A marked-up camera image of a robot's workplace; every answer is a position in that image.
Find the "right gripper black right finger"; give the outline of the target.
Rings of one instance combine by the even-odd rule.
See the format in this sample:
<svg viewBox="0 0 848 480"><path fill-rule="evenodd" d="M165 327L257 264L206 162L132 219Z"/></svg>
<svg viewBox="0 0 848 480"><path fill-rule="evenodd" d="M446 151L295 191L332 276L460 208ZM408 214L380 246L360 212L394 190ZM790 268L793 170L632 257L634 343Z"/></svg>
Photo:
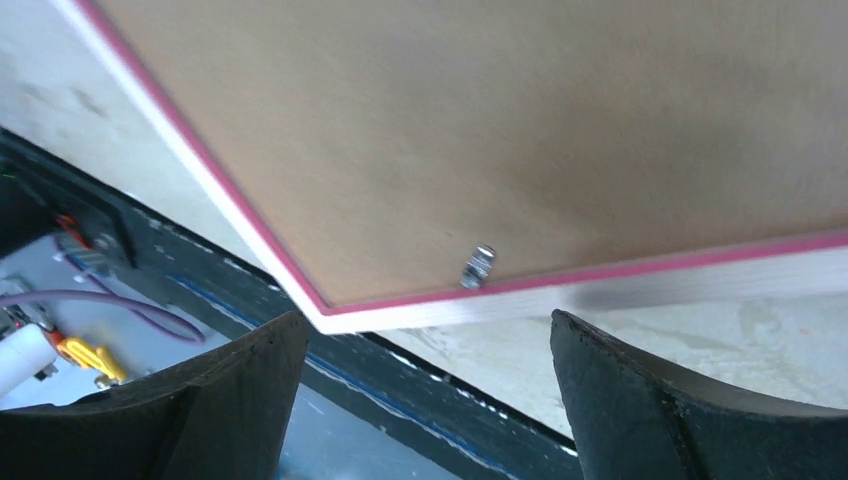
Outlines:
<svg viewBox="0 0 848 480"><path fill-rule="evenodd" d="M710 378L562 310L554 370L587 479L843 479L847 413Z"/></svg>

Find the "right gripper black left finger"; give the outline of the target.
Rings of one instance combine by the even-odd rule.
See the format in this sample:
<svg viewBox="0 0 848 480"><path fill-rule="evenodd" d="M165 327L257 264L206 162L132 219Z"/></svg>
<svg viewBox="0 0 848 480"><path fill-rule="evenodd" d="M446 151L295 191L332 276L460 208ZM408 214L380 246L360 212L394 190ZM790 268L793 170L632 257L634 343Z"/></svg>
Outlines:
<svg viewBox="0 0 848 480"><path fill-rule="evenodd" d="M5 479L272 479L309 327L284 314L71 404L1 414Z"/></svg>

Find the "brown backing board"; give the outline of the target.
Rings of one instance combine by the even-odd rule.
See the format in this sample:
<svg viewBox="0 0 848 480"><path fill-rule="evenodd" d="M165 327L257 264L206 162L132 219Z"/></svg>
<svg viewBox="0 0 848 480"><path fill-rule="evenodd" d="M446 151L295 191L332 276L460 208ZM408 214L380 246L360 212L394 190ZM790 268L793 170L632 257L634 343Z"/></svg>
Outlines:
<svg viewBox="0 0 848 480"><path fill-rule="evenodd" d="M847 223L843 1L102 1L331 304Z"/></svg>

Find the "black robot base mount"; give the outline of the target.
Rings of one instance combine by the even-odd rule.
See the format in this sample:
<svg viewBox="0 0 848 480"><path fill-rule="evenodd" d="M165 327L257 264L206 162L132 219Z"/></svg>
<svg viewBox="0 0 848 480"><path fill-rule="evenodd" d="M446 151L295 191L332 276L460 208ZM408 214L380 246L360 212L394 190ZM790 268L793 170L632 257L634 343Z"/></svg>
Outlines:
<svg viewBox="0 0 848 480"><path fill-rule="evenodd" d="M2 171L45 204L130 254L119 275L143 292L174 287L178 304L243 333L294 303L261 269L10 132ZM310 335L305 384L335 405L465 479L578 479L574 443L374 334Z"/></svg>

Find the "pink picture frame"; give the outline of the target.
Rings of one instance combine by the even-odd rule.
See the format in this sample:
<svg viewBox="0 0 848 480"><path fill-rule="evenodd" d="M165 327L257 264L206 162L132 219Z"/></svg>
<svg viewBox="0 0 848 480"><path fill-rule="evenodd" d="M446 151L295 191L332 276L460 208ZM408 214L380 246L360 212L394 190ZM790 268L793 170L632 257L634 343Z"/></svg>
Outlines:
<svg viewBox="0 0 848 480"><path fill-rule="evenodd" d="M539 315L547 306L609 311L743 297L815 295L847 288L847 236L836 232L514 283L491 282L477 290L460 287L419 297L332 307L230 182L99 8L90 1L59 1L56 8L236 228L261 265L323 333L517 319Z"/></svg>

